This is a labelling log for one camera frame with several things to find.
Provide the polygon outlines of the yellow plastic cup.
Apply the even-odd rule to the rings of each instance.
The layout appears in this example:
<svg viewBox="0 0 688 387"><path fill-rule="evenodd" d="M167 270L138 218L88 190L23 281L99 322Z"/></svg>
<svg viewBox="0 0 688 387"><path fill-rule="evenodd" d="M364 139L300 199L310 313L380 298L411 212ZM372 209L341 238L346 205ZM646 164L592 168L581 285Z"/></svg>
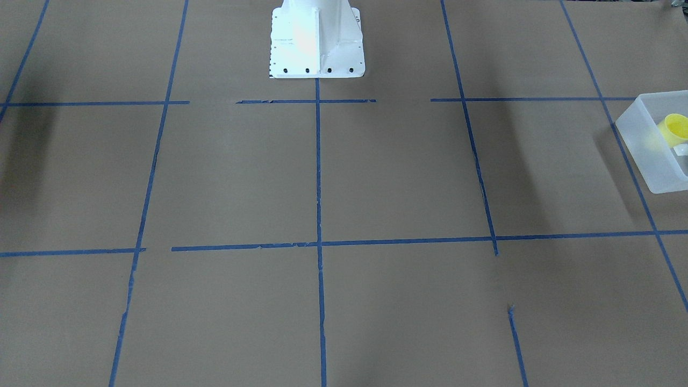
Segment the yellow plastic cup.
<svg viewBox="0 0 688 387"><path fill-rule="evenodd" d="M664 141L674 148L687 142L688 119L680 113L670 113L657 124Z"/></svg>

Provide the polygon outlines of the translucent white storage box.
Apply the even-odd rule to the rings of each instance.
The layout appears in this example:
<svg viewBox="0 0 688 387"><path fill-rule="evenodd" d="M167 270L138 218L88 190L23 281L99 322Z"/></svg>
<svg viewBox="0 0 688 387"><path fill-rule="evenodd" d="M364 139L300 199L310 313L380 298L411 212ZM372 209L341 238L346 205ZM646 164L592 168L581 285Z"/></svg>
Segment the translucent white storage box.
<svg viewBox="0 0 688 387"><path fill-rule="evenodd" d="M639 95L616 120L622 139L654 194L687 189L686 143L669 147L657 128L670 113L686 116L686 90Z"/></svg>

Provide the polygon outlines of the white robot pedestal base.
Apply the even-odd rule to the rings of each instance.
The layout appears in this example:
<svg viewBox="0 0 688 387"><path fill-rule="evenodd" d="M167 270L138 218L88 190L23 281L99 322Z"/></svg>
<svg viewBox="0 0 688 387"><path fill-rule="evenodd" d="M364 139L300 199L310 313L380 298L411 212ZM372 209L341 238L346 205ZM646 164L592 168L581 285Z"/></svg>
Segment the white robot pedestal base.
<svg viewBox="0 0 688 387"><path fill-rule="evenodd" d="M366 73L361 13L349 1L284 1L272 10L271 22L270 78Z"/></svg>

